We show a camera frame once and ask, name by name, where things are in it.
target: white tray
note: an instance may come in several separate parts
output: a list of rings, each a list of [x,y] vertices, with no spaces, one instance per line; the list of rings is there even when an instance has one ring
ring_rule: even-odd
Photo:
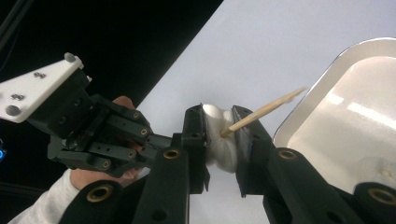
[[[274,143],[300,151],[349,193],[368,181],[396,189],[396,39],[364,41],[341,53]]]

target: person's hand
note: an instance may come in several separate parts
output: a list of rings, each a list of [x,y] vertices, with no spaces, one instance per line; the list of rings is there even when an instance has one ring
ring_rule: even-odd
[[[126,96],[120,96],[113,102],[118,105],[123,105],[129,109],[134,109],[134,104],[132,103],[131,99]],[[129,142],[129,146],[135,149],[141,149],[141,146],[134,142]],[[71,171],[70,181],[76,189],[83,189],[85,186],[98,180],[113,180],[125,186],[132,183],[134,181],[134,178],[137,177],[138,173],[139,171],[132,169],[126,171],[122,177],[116,178],[102,172],[76,169]]]

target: white sleeve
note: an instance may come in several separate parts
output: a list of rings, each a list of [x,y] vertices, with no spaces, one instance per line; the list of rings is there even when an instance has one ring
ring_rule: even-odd
[[[78,189],[70,182],[70,170],[68,169],[49,191],[40,196],[35,204],[14,217],[8,224],[59,223],[67,206],[77,194]]]

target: popsicle stick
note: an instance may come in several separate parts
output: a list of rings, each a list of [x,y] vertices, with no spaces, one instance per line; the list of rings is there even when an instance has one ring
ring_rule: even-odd
[[[281,105],[290,102],[295,96],[300,94],[302,91],[305,91],[305,87],[300,88],[299,90],[292,91],[289,94],[286,94],[273,102],[269,103],[268,105],[262,106],[260,109],[254,111],[253,113],[249,114],[244,119],[239,120],[235,124],[231,125],[229,128],[223,129],[220,131],[220,136],[222,138],[226,137],[228,134],[235,132],[238,129],[241,129],[247,126],[249,123],[253,122],[256,119],[261,118],[264,115],[267,115],[280,107]]]

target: gray surface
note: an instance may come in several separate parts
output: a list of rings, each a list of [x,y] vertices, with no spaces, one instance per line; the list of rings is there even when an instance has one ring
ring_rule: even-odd
[[[395,9],[393,1],[226,0],[138,109],[168,136],[200,103],[255,110],[311,87],[353,44],[395,36]],[[271,135],[297,103],[261,119]],[[262,197],[241,199],[234,175],[209,169],[209,192],[191,196],[192,224],[268,222]]]

